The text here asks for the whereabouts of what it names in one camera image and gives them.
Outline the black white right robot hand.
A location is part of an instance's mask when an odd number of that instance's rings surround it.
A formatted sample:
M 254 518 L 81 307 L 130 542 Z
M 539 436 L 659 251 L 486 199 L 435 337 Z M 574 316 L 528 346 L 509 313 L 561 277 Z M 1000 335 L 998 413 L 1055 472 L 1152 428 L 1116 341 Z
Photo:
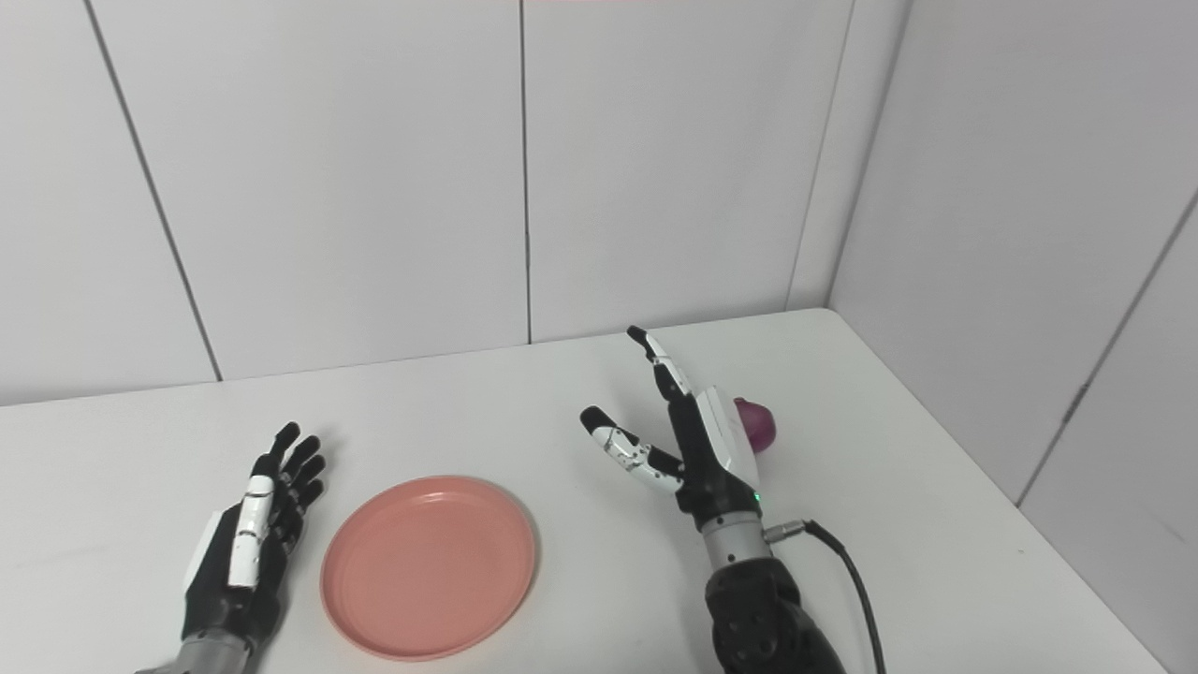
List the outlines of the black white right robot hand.
M 673 457 L 621 427 L 598 406 L 580 414 L 587 435 L 627 474 L 673 494 L 680 512 L 692 517 L 697 529 L 727 526 L 739 516 L 760 523 L 760 474 L 736 402 L 715 387 L 692 387 L 649 332 L 629 326 L 627 334 L 653 368 L 679 455 Z

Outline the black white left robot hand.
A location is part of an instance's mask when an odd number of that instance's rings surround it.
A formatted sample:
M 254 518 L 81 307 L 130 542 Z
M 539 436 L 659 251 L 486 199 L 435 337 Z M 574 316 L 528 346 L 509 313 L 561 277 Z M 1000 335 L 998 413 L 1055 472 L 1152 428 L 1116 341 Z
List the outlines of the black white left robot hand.
M 183 638 L 226 633 L 255 650 L 284 613 L 288 560 L 323 494 L 317 436 L 288 423 L 258 456 L 242 499 L 219 512 L 184 589 Z

